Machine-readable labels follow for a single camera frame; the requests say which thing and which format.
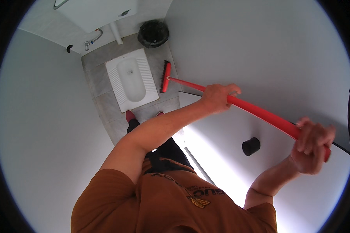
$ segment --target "red broom handle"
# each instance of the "red broom handle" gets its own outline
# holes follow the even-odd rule
[[[206,87],[198,85],[198,84],[194,84],[191,82],[187,82],[187,81],[183,81],[180,79],[176,79],[173,77],[167,77],[167,79],[175,81],[177,83],[180,83],[182,85],[185,86],[189,86],[192,87],[194,89],[197,89],[199,91],[204,92]],[[273,113],[270,113],[269,111],[266,111],[264,109],[261,109],[260,107],[257,107],[253,104],[250,104],[244,100],[238,99],[236,97],[233,96],[227,96],[227,102],[230,104],[235,105],[236,107],[247,111],[248,113],[253,114],[254,116],[256,116],[259,119],[264,120],[265,122],[271,124],[272,126],[276,127],[277,129],[281,130],[283,133],[286,133],[289,137],[293,138],[294,140],[298,140],[299,134],[301,132],[301,130],[299,128],[297,128],[295,125],[293,125],[292,123],[290,123],[289,121],[276,116]],[[331,155],[331,150],[328,147],[324,147],[325,148],[325,157],[324,157],[324,162],[327,162],[329,159],[329,156]]]

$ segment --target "person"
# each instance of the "person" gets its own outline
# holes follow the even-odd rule
[[[290,155],[264,171],[243,208],[196,175],[171,136],[184,126],[230,108],[235,84],[214,84],[197,102],[145,121],[126,113],[127,134],[117,143],[75,204],[71,232],[277,232],[273,197],[301,174],[321,170],[333,126],[299,120]]]

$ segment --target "hand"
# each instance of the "hand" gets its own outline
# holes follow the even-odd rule
[[[324,146],[332,145],[336,129],[333,125],[324,128],[319,123],[314,124],[308,117],[301,118],[296,126],[301,129],[301,134],[294,144],[289,160],[300,173],[318,174],[326,153]]]
[[[227,103],[227,96],[236,97],[237,94],[241,94],[241,89],[236,84],[229,84],[228,86],[213,84],[206,87],[199,102],[204,104],[210,113],[221,113],[231,107],[231,104]]]

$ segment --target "foot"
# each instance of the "foot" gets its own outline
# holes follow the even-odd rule
[[[136,119],[135,114],[131,110],[126,111],[126,120],[129,122],[132,119]]]
[[[157,116],[163,115],[164,112],[160,111],[159,113],[157,113]]]

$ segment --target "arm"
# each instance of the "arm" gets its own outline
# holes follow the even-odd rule
[[[148,152],[162,145],[184,126],[213,113],[228,110],[231,105],[227,104],[227,95],[233,91],[241,93],[235,84],[207,86],[199,101],[144,122],[117,143],[100,170],[121,171],[136,184]]]
[[[273,204],[273,197],[289,181],[301,174],[315,175],[320,172],[325,156],[323,146],[331,146],[336,136],[335,128],[324,128],[307,117],[302,118],[297,127],[301,128],[301,135],[290,156],[255,179],[246,194],[244,209],[263,203]]]

